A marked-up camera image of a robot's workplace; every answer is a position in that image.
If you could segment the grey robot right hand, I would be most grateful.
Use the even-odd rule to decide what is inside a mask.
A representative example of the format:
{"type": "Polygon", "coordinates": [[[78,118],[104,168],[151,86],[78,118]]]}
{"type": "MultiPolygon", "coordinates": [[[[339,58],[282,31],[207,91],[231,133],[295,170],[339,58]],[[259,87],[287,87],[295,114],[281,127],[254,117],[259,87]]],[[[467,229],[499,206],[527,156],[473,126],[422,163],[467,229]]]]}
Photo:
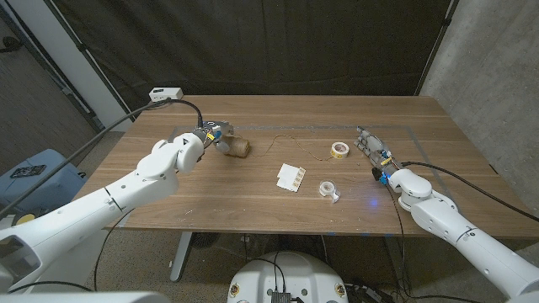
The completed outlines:
{"type": "Polygon", "coordinates": [[[388,185],[390,177],[401,168],[401,163],[396,160],[384,141],[361,126],[357,127],[357,131],[359,135],[354,145],[370,159],[374,179],[388,185]]]}

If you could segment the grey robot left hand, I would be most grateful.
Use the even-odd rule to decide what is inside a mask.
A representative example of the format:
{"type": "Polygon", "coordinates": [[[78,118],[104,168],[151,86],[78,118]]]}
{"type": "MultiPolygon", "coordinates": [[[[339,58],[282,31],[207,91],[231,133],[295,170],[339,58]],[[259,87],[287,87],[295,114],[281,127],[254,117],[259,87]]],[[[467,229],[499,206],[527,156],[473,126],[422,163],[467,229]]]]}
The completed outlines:
{"type": "Polygon", "coordinates": [[[233,135],[233,125],[227,121],[204,121],[193,133],[201,139],[204,148],[213,145],[221,153],[230,151],[225,137],[233,135]]]}

